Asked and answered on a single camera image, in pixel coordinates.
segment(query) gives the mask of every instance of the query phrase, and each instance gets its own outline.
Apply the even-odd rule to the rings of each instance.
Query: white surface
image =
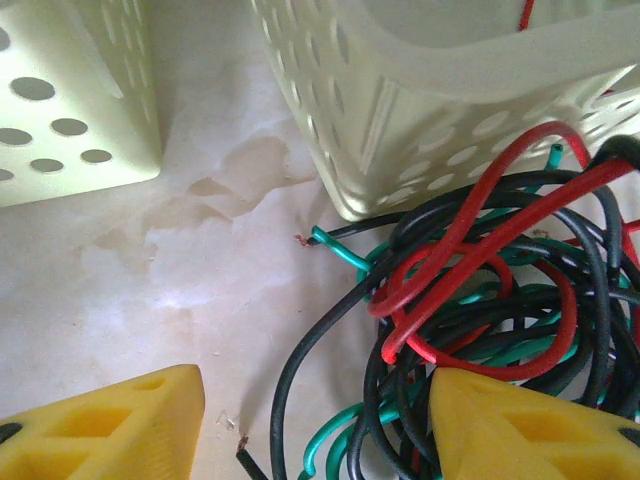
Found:
[[[343,222],[239,3],[153,3],[159,178],[0,210],[0,418],[197,363],[207,411],[194,480],[245,478],[233,457],[240,432],[268,467],[276,378],[355,280],[293,238]],[[633,182],[621,188],[637,198]],[[637,218],[638,202],[623,206]],[[287,410],[292,478],[316,429],[360,400],[373,338],[358,306],[304,363]]]

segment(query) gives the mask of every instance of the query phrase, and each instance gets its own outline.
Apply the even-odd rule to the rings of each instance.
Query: wire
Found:
[[[557,170],[558,160],[545,171],[504,175],[529,145],[552,134],[567,139],[584,172]],[[587,368],[589,379],[579,401],[633,418],[640,402],[640,352],[632,336],[637,325],[629,330],[622,306],[628,304],[637,318],[640,271],[623,248],[629,228],[623,227],[615,198],[603,185],[639,166],[640,146],[633,139],[608,140],[591,164],[577,134],[550,122],[512,143],[475,186],[440,195],[410,212],[322,231],[320,241],[314,236],[309,243],[324,243],[354,264],[359,281],[305,334],[280,375],[271,411],[273,478],[286,479],[284,419],[298,368],[315,343],[369,295],[369,310],[380,319],[380,329],[365,371],[364,401],[314,436],[305,452],[301,475],[306,476],[299,478],[316,473],[313,458],[339,429],[329,450],[327,478],[337,478],[345,458],[349,477],[363,478],[360,453],[366,436],[401,478],[439,478],[428,421],[431,367],[425,362],[525,380],[527,388],[554,395]],[[535,192],[542,185],[558,187],[541,197]],[[590,192],[602,205],[605,229],[566,207]],[[490,210],[491,217],[479,217],[483,210]],[[578,247],[525,234],[551,214],[570,228]],[[388,242],[365,258],[345,255],[337,241],[390,224],[395,227]],[[455,254],[462,258],[448,265]],[[511,273],[516,265],[540,270],[552,284],[518,285]],[[485,282],[453,300],[481,268],[500,281]],[[389,365],[392,360],[395,368]],[[393,431],[383,428],[388,423]],[[399,451],[389,436],[394,432]]]
[[[318,243],[323,244],[325,247],[329,248],[333,253],[338,255],[340,258],[343,258],[351,265],[356,267],[358,270],[361,270],[365,273],[369,273],[371,271],[371,263],[369,263],[366,259],[356,255],[351,250],[346,248],[340,242],[334,240],[331,235],[327,234],[320,227],[315,225],[311,230],[311,235],[315,238]]]
[[[536,0],[526,0],[524,3],[524,10],[522,11],[522,16],[520,17],[520,25],[518,25],[518,30],[523,31],[529,28],[529,22],[531,21],[531,14],[533,13],[533,6],[536,3]]]

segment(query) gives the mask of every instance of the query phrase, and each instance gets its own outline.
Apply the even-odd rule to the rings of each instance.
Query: perforated basket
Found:
[[[411,206],[477,179],[559,119],[595,148],[640,131],[640,6],[618,0],[250,0],[340,214]],[[511,171],[537,168],[553,139]]]
[[[0,1],[0,206],[160,171],[140,0]]]

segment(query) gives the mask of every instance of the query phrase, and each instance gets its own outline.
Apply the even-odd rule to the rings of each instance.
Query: water stain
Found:
[[[142,216],[142,230],[183,230],[193,229],[210,219],[229,222],[218,210],[189,197],[173,197]]]
[[[126,268],[139,274],[149,273],[158,252],[156,245],[147,244],[142,238],[132,238],[120,228],[114,228],[98,237],[94,245],[114,251]]]
[[[213,195],[234,195],[224,185],[219,184],[213,178],[203,178],[189,187],[189,193],[197,197],[210,197]]]
[[[253,210],[272,190],[314,181],[315,175],[296,176],[287,170],[290,151],[275,136],[253,138],[241,144],[222,162],[215,176],[192,184],[192,195],[216,196],[216,207],[229,218]]]

